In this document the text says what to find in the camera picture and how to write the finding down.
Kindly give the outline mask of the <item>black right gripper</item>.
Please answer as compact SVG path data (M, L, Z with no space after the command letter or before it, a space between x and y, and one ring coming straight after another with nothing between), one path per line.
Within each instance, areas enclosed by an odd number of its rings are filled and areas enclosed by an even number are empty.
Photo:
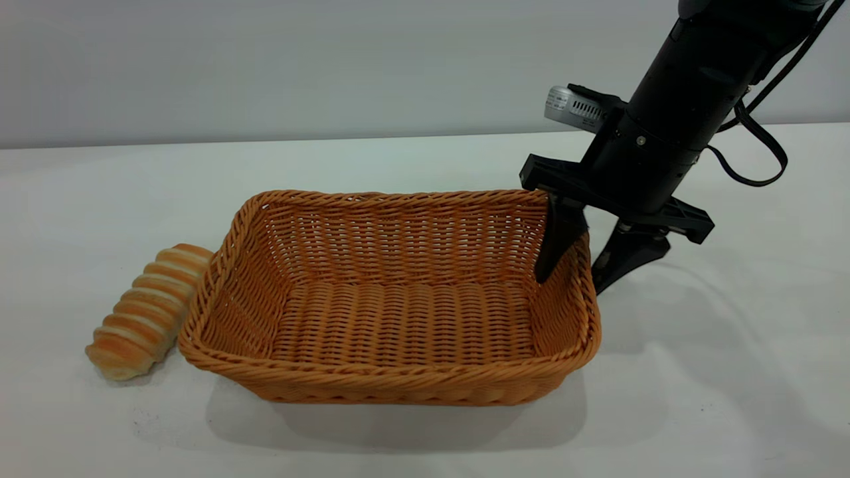
M697 157L648 133L623 108L608 114L581 161L529 155L519 173L522 187L549 194L535 281L545 283L586 233L585 206L625 221L616 223L592 264L598 295L664 257L670 230L703 243L715 226L709 214L672 196Z

